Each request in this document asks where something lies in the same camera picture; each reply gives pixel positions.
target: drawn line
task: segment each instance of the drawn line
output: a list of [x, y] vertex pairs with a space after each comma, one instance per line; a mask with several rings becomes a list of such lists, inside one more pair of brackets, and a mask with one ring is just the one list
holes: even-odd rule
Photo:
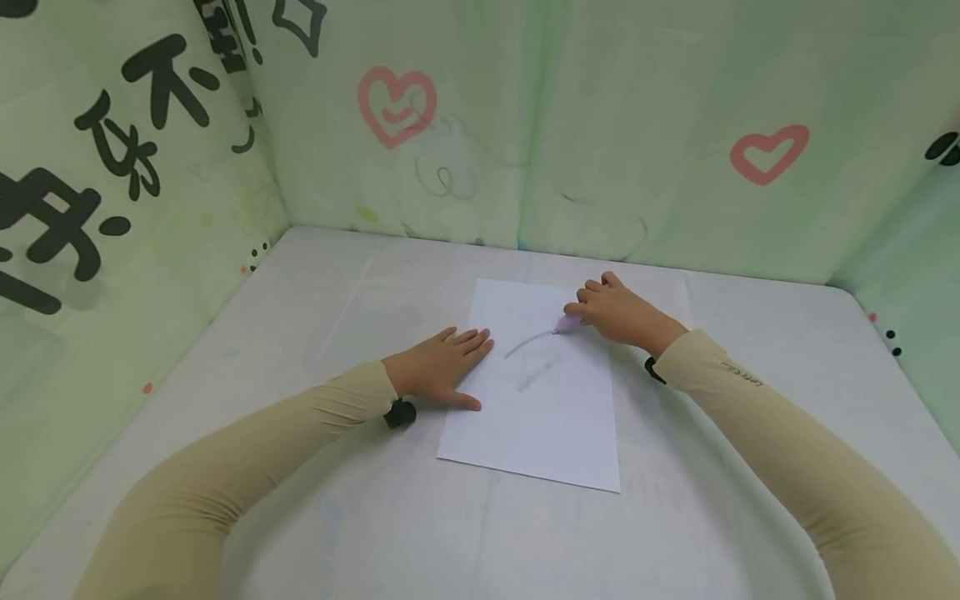
[[531, 342], [533, 342], [533, 341], [536, 340], [537, 338], [541, 338], [541, 337], [543, 337], [544, 335], [552, 335], [552, 334], [553, 334], [553, 329], [550, 329], [549, 331], [544, 331], [543, 333], [538, 333], [537, 335], [531, 336], [531, 337], [527, 338], [526, 340], [523, 340], [522, 342], [520, 342], [519, 344], [517, 344], [516, 346], [514, 346], [514, 348], [513, 348], [512, 350], [510, 350], [509, 352], [507, 352], [506, 354], [504, 354], [503, 360], [507, 360], [508, 358], [510, 358], [510, 355], [511, 355], [511, 354], [513, 354], [513, 353], [516, 352], [517, 350], [523, 348], [523, 347], [526, 346], [527, 344], [530, 344]]

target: green fabric wall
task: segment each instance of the green fabric wall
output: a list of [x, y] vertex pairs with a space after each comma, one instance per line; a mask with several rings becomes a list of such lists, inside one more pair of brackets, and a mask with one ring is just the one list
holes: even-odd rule
[[832, 282], [853, 290], [960, 449], [960, 167], [936, 166]]
[[[0, 2], [0, 274], [61, 307], [28, 308], [0, 282], [0, 575], [213, 320], [263, 245], [289, 227], [259, 150], [230, 149], [246, 137], [248, 120], [193, 3], [41, 1], [25, 18], [4, 16], [9, 7]], [[149, 79], [122, 75], [127, 58], [170, 34], [186, 42], [175, 61], [185, 78], [198, 67], [222, 82], [210, 91], [186, 79], [207, 127], [177, 100], [156, 127]], [[131, 176], [114, 176], [93, 133], [75, 126], [102, 90], [119, 131], [134, 125], [139, 143], [156, 144], [156, 196], [142, 180], [134, 202]], [[124, 146], [107, 136], [121, 160]], [[99, 205], [76, 226], [35, 212], [16, 218], [29, 197], [20, 182], [37, 168], [75, 192], [95, 190]], [[143, 163], [136, 168], [152, 182]], [[68, 202], [83, 204], [64, 195], [40, 196], [39, 205], [63, 212]], [[100, 224], [118, 216], [129, 232], [103, 235]], [[101, 258], [93, 278], [75, 275], [88, 249], [66, 244], [49, 261], [30, 258], [28, 249], [54, 231], [90, 238]]]
[[[169, 36], [209, 123], [123, 74]], [[0, 274], [61, 302], [0, 287], [0, 573], [291, 223], [832, 280], [960, 444], [958, 56], [949, 0], [0, 0]], [[102, 91], [158, 194], [75, 125]], [[101, 197], [89, 280], [30, 253], [38, 168]]]

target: hand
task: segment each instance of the hand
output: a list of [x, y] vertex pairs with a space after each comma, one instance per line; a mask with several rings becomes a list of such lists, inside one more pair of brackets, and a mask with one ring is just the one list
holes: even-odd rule
[[655, 359], [686, 333], [686, 327], [634, 294], [607, 271], [601, 282], [590, 279], [577, 291], [577, 300], [564, 307], [568, 315], [583, 318], [611, 342], [645, 349]]
[[448, 327], [399, 354], [383, 359], [400, 396], [417, 396], [447, 406], [480, 410], [480, 400], [457, 392], [457, 385], [493, 348], [490, 331], [471, 329], [460, 335]]

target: black chinese character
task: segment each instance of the black chinese character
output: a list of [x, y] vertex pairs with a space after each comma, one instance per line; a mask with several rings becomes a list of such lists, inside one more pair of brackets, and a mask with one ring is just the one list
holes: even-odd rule
[[930, 147], [924, 153], [924, 158], [936, 160], [942, 156], [943, 159], [940, 164], [945, 167], [960, 164], [960, 145], [956, 144], [958, 137], [960, 137], [960, 133], [957, 132], [944, 133], [930, 144]]
[[[54, 194], [67, 204], [65, 212], [47, 202]], [[45, 263], [67, 246], [77, 253], [77, 267], [73, 277], [90, 281], [100, 271], [100, 252], [84, 231], [84, 224], [100, 205], [100, 194], [86, 188], [77, 192], [56, 175], [36, 168], [20, 181], [0, 173], [0, 230], [9, 229], [30, 215], [47, 227], [27, 249], [27, 258]], [[109, 217], [100, 224], [104, 235], [124, 235], [130, 230], [130, 221], [124, 217]]]
[[[9, 250], [0, 248], [0, 262], [7, 262], [11, 257]], [[3, 271], [0, 271], [0, 298], [14, 301], [43, 315], [55, 315], [62, 307], [57, 298]]]
[[250, 127], [250, 130], [247, 132], [247, 141], [239, 146], [230, 146], [230, 149], [233, 150], [233, 153], [236, 155], [242, 155], [250, 151], [250, 148], [253, 147], [253, 142], [255, 139], [255, 134], [253, 127]]
[[0, 16], [22, 19], [36, 10], [37, 0], [0, 0]]
[[[263, 55], [256, 48], [256, 34], [253, 32], [253, 25], [250, 23], [250, 14], [247, 12], [247, 2], [245, 0], [234, 0], [237, 4], [237, 12], [240, 13], [240, 24], [243, 25], [243, 31], [247, 34], [247, 40], [250, 41], [253, 59], [257, 64], [263, 64]], [[233, 20], [233, 13], [230, 11], [230, 4], [227, 4], [227, 16], [233, 25], [233, 31], [237, 30], [236, 21]]]
[[210, 36], [210, 49], [220, 57], [228, 73], [246, 71], [247, 63], [240, 54], [240, 46], [234, 37], [233, 25], [228, 19], [224, 7], [217, 6], [216, 0], [193, 0]]
[[[136, 202], [140, 198], [140, 182], [143, 182], [144, 189], [154, 198], [160, 194], [160, 179], [156, 174], [154, 165], [150, 162], [150, 157], [156, 154], [156, 144], [154, 142], [145, 142], [140, 144], [139, 134], [136, 127], [130, 125], [130, 133], [124, 133], [112, 119], [104, 118], [110, 110], [110, 95], [104, 90], [100, 92], [100, 98], [96, 104], [77, 117], [73, 124], [78, 130], [85, 132], [93, 130], [93, 141], [97, 145], [97, 154], [104, 162], [104, 166], [113, 175], [117, 177], [130, 177], [130, 199]], [[117, 160], [113, 155], [113, 150], [107, 141], [107, 130], [113, 134], [120, 143], [127, 149], [123, 158]], [[150, 175], [150, 179], [140, 175], [136, 170], [136, 163], [140, 162], [143, 168]]]
[[[154, 127], [159, 130], [167, 124], [171, 95], [177, 96], [197, 125], [206, 127], [210, 124], [210, 115], [206, 113], [204, 105], [200, 104], [174, 70], [174, 59], [185, 50], [186, 39], [180, 34], [170, 34], [131, 56], [124, 62], [121, 69], [124, 79], [130, 83], [143, 79], [148, 73], [153, 73], [150, 85], [150, 118], [154, 122]], [[190, 79], [206, 89], [220, 88], [220, 80], [209, 71], [190, 67], [189, 73]]]
[[309, 32], [304, 31], [300, 25], [283, 16], [287, 10], [287, 0], [276, 0], [276, 4], [274, 4], [274, 25], [297, 36], [306, 51], [315, 59], [320, 54], [320, 26], [324, 23], [326, 6], [316, 0], [299, 0], [299, 2], [310, 11]]
[[263, 107], [260, 106], [260, 101], [256, 99], [256, 96], [253, 96], [253, 106], [251, 108], [244, 108], [243, 111], [247, 114], [247, 117], [253, 119], [263, 114]]

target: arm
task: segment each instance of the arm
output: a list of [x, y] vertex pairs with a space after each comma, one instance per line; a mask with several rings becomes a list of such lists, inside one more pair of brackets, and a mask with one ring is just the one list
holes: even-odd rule
[[588, 281], [578, 299], [567, 312], [646, 349], [713, 420], [813, 540], [837, 600], [960, 598], [960, 564], [930, 523], [822, 424], [613, 274]]
[[454, 388], [492, 348], [449, 328], [197, 440], [148, 472], [114, 511], [75, 600], [211, 600], [220, 553], [254, 504], [325, 444], [400, 396], [480, 410]]

